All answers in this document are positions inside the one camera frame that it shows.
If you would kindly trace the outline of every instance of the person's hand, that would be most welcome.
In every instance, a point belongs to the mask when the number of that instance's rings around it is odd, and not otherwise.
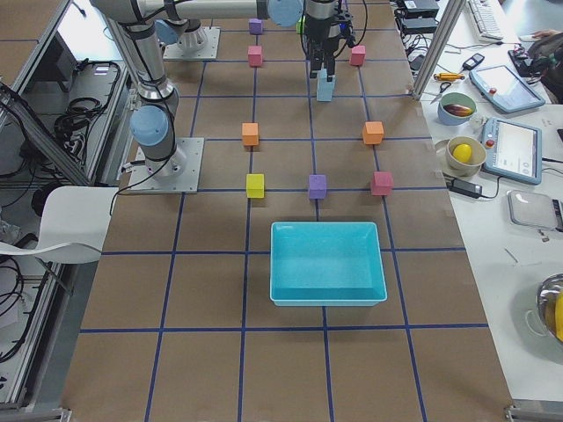
[[[544,29],[542,31],[535,31],[531,36],[540,39],[551,37],[552,35],[556,35],[558,33],[561,33],[561,31],[556,31],[555,29]]]

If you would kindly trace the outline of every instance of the blue tray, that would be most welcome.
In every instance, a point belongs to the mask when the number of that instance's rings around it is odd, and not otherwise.
[[[373,306],[385,301],[376,224],[272,224],[270,298],[279,306]]]

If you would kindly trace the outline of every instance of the bowl handle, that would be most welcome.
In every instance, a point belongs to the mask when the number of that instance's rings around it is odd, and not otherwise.
[[[539,331],[532,327],[532,324],[530,323],[530,315],[534,316],[534,325],[536,326],[539,325],[540,327]],[[535,310],[533,309],[527,310],[526,313],[524,314],[524,321],[526,322],[526,325],[528,325],[530,331],[536,334],[537,336],[539,337],[547,336],[547,330],[541,325],[539,321],[539,317],[537,316],[537,312]]]

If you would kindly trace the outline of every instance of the block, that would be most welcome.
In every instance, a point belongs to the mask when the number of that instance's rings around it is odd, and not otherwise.
[[[248,46],[248,64],[250,67],[259,68],[262,62],[262,46]]]
[[[304,18],[303,16],[300,17],[299,20],[297,21],[297,23],[296,23],[296,32],[297,32],[298,34],[302,34],[302,33],[303,33],[303,28],[304,28],[304,25],[305,25],[304,22],[305,22],[305,18]]]
[[[311,174],[309,176],[309,199],[323,200],[326,197],[326,175]]]
[[[243,145],[255,147],[259,142],[258,123],[243,123]]]
[[[262,19],[249,19],[248,31],[251,35],[261,35],[264,32],[264,23]]]
[[[371,194],[387,196],[393,189],[393,176],[388,171],[374,171],[371,178]]]
[[[350,64],[352,66],[362,66],[366,60],[366,46],[352,47],[352,54],[350,55]]]
[[[328,82],[326,69],[321,69],[317,73],[317,101],[329,102],[333,100],[334,86],[336,85],[336,75],[333,80]]]
[[[264,198],[264,175],[246,175],[246,198]]]
[[[384,124],[381,121],[366,121],[362,137],[366,145],[380,144],[384,139]]]

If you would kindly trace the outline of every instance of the tablet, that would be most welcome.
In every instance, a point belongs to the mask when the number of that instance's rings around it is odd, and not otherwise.
[[[545,104],[534,90],[508,67],[493,66],[474,69],[469,78],[502,113],[514,113]]]
[[[489,119],[481,142],[486,149],[483,170],[530,185],[542,181],[542,132],[536,127]]]

